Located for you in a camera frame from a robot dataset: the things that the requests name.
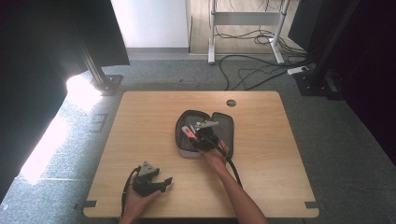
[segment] black cable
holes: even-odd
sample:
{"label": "black cable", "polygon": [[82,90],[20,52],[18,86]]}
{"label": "black cable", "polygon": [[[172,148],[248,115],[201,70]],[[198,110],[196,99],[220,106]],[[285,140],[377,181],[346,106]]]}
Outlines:
{"label": "black cable", "polygon": [[141,168],[142,168],[141,166],[134,168],[132,170],[132,172],[129,174],[129,177],[125,182],[125,187],[122,191],[122,196],[121,196],[121,216],[123,216],[123,212],[124,212],[124,208],[125,208],[126,194],[128,192],[129,186],[131,185],[131,178],[134,175],[134,173],[139,172]]}
{"label": "black cable", "polygon": [[268,10],[269,5],[270,5],[270,0],[267,0],[266,6],[265,6],[265,11]]}
{"label": "black cable", "polygon": [[[249,59],[256,60],[256,61],[259,61],[259,62],[262,62],[262,63],[266,63],[266,65],[264,65],[264,66],[272,65],[272,66],[277,67],[275,70],[271,71],[269,74],[272,74],[274,71],[276,71],[277,69],[280,69],[280,68],[288,68],[288,69],[290,69],[290,68],[293,68],[293,67],[304,66],[304,65],[310,64],[310,63],[312,63],[312,62],[314,61],[314,59],[313,59],[312,57],[308,57],[308,58],[304,59],[303,61],[300,61],[300,62],[297,62],[297,63],[292,63],[292,64],[277,64],[277,63],[267,62],[267,61],[265,61],[265,60],[262,60],[262,59],[259,59],[259,58],[255,58],[255,57],[252,57],[252,56],[247,56],[247,55],[227,55],[227,56],[224,56],[224,57],[221,58],[221,60],[219,61],[219,69],[220,69],[221,73],[224,75],[224,77],[226,78],[226,82],[227,82],[227,86],[226,86],[226,89],[225,89],[226,91],[229,89],[230,81],[229,81],[227,75],[225,74],[222,65],[223,65],[223,62],[224,62],[227,58],[231,58],[231,57],[249,58]],[[266,81],[268,81],[268,80],[270,80],[270,79],[272,79],[272,78],[274,78],[274,77],[278,77],[278,76],[280,76],[280,75],[282,75],[282,74],[284,74],[284,73],[286,73],[286,70],[285,70],[284,72],[280,73],[280,74],[277,74],[277,75],[275,75],[275,76],[273,76],[273,77],[269,77],[269,78],[265,79],[264,81],[262,81],[262,82],[260,82],[260,83],[258,83],[258,84],[256,84],[256,85],[254,85],[253,87],[250,87],[250,88],[248,88],[248,89],[245,89],[245,91],[248,91],[248,90],[251,90],[251,89],[253,89],[253,88],[255,88],[255,87],[258,87],[258,86],[260,86],[262,83],[264,83],[264,82],[266,82]],[[237,86],[239,86],[244,80],[245,80],[245,78],[243,78],[243,80],[242,80],[241,82],[239,82]]]}
{"label": "black cable", "polygon": [[235,176],[236,182],[241,186],[242,188],[242,182],[241,179],[239,178],[238,171],[236,170],[235,165],[233,164],[233,161],[231,158],[227,155],[227,152],[224,149],[224,146],[220,142],[221,147],[217,146],[216,143],[214,143],[210,138],[206,137],[205,135],[201,134],[201,136],[208,142],[213,148],[217,149],[220,154],[224,157],[224,159],[230,163],[231,168],[233,169],[233,175]]}
{"label": "black cable", "polygon": [[224,38],[224,39],[255,39],[255,38],[257,38],[257,35],[248,36],[248,37],[245,37],[245,36],[246,35],[251,35],[251,34],[254,34],[254,33],[257,33],[257,32],[262,32],[262,30],[254,30],[254,31],[251,31],[251,32],[246,33],[244,35],[227,35],[227,34],[220,34],[219,31],[216,29],[216,33],[217,33],[216,35],[218,35],[219,37]]}
{"label": "black cable", "polygon": [[273,9],[273,10],[276,10],[276,9],[279,8],[279,11],[281,11],[284,2],[285,2],[285,0],[282,0],[282,1],[280,1],[279,6],[277,6],[277,7],[270,7],[270,6],[269,6],[269,1],[267,1],[267,8],[265,9],[265,11],[267,11],[268,7],[271,8],[271,9]]}
{"label": "black cable", "polygon": [[262,3],[257,7],[256,11],[259,11],[259,8],[260,8],[262,5],[264,5],[264,0],[262,0]]}
{"label": "black cable", "polygon": [[[265,73],[265,71],[262,70],[262,68],[264,68],[265,66],[269,66],[269,65],[268,65],[268,64],[265,64],[265,65],[261,66],[260,68],[240,68],[240,69],[238,70],[238,76],[241,78],[241,81],[240,81],[238,84],[236,84],[236,86],[234,86],[234,87],[231,89],[231,91],[235,90],[236,87],[238,87],[239,85],[241,85],[241,83],[244,83],[244,88],[245,88],[245,87],[246,87],[246,86],[245,86],[245,80],[246,80],[248,77],[250,77],[251,75],[253,75],[253,74],[257,73],[257,72],[263,72],[263,73]],[[253,70],[253,72],[247,74],[245,77],[241,77],[240,71],[242,71],[242,70]]]}
{"label": "black cable", "polygon": [[236,11],[235,8],[233,7],[233,3],[231,2],[231,0],[230,0],[230,6],[233,9],[233,11]]}
{"label": "black cable", "polygon": [[[243,82],[246,78],[248,78],[248,76],[250,76],[250,75],[252,75],[252,74],[254,74],[254,73],[256,73],[256,72],[259,72],[259,71],[260,71],[260,72],[263,72],[263,73],[266,73],[266,74],[271,75],[273,72],[275,72],[275,71],[278,70],[278,69],[280,69],[280,68],[276,68],[276,69],[272,70],[270,73],[267,73],[267,72],[265,72],[265,71],[262,71],[261,69],[254,69],[254,68],[252,68],[252,70],[255,70],[255,71],[252,72],[252,73],[250,73],[250,74],[248,74],[245,78],[243,78],[243,79],[232,89],[232,91],[233,91],[234,89],[236,89],[236,87],[238,87],[238,86],[241,84],[241,82]],[[281,75],[283,75],[283,74],[285,74],[285,73],[286,73],[286,70],[283,71],[283,72],[281,72],[281,73],[279,73],[279,74],[276,74],[276,75],[274,75],[274,76],[272,76],[272,77],[268,77],[267,79],[265,79],[265,80],[259,82],[258,84],[254,85],[254,86],[252,86],[252,87],[245,88],[244,91],[249,91],[249,90],[251,90],[251,89],[253,89],[253,88],[256,88],[256,87],[260,86],[261,84],[263,84],[264,82],[266,82],[266,81],[268,81],[268,80],[270,80],[270,79],[272,79],[272,78],[274,78],[274,77],[279,77],[279,76],[281,76]]]}

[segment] hand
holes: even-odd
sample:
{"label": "hand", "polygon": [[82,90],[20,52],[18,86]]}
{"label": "hand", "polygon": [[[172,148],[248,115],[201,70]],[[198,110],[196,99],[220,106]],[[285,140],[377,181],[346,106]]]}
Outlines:
{"label": "hand", "polygon": [[121,218],[121,224],[132,224],[145,210],[146,206],[161,195],[161,191],[157,190],[147,197],[142,197],[132,189],[135,175],[132,176],[130,185],[126,193],[124,213]]}
{"label": "hand", "polygon": [[[228,153],[230,151],[228,146],[222,140],[219,141],[218,146],[221,148],[224,148],[226,153]],[[221,155],[221,153],[216,148],[209,150],[209,151],[204,151],[204,150],[198,149],[198,151],[206,158],[207,163],[217,173],[227,170],[225,167],[225,164],[227,163],[227,161],[224,159],[224,157]]]}

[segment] floor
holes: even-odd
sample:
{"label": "floor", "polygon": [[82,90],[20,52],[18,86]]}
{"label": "floor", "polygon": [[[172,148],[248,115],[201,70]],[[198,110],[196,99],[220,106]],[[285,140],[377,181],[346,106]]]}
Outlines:
{"label": "floor", "polygon": [[[274,61],[272,55],[262,57]],[[97,95],[89,73],[69,80],[69,93],[56,118],[0,205],[0,223],[117,223],[116,218],[85,217],[82,210],[122,93],[224,91],[226,87],[220,56],[214,65],[206,57],[179,52],[141,52],[130,59],[130,66],[104,68],[107,75],[124,76],[114,96]],[[229,59],[221,66],[236,91],[282,71],[253,74],[238,85],[247,75],[238,70],[262,68],[263,63]],[[271,223],[396,222],[396,168],[346,102],[303,97],[294,79],[285,74],[253,91],[279,92],[320,210],[316,218],[272,217]],[[141,223],[236,222],[172,218]]]}

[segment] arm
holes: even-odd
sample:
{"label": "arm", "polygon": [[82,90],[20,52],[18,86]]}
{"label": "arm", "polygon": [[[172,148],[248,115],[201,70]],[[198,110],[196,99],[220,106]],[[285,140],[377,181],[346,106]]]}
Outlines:
{"label": "arm", "polygon": [[[224,143],[221,143],[226,151],[228,147]],[[230,199],[233,210],[235,211],[236,217],[241,224],[260,224],[268,223],[267,218],[260,210],[259,206],[248,196],[248,194],[238,185],[233,176],[228,172],[226,168],[226,160],[221,156],[217,150],[202,151],[210,167],[219,176],[227,195]]]}
{"label": "arm", "polygon": [[142,214],[145,210],[146,206],[156,199],[158,196],[161,195],[159,190],[155,191],[154,193],[150,194],[147,197],[142,197],[138,195],[132,189],[132,184],[134,183],[135,175],[131,178],[131,184],[128,187],[126,200],[125,200],[125,207],[124,207],[124,214],[121,217],[120,224],[133,224],[137,218]]}

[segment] wooden surface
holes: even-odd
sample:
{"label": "wooden surface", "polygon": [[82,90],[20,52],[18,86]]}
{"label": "wooden surface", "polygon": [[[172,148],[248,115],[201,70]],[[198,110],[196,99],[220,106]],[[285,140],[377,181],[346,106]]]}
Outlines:
{"label": "wooden surface", "polygon": [[[228,100],[236,106],[227,106]],[[143,161],[160,168],[153,182],[173,183],[143,217],[234,217],[227,195],[203,158],[184,159],[175,125],[195,109],[234,120],[233,162],[245,191],[268,217],[316,217],[315,198],[281,99],[275,91],[125,92],[87,201],[88,217],[118,217],[129,173]]]}

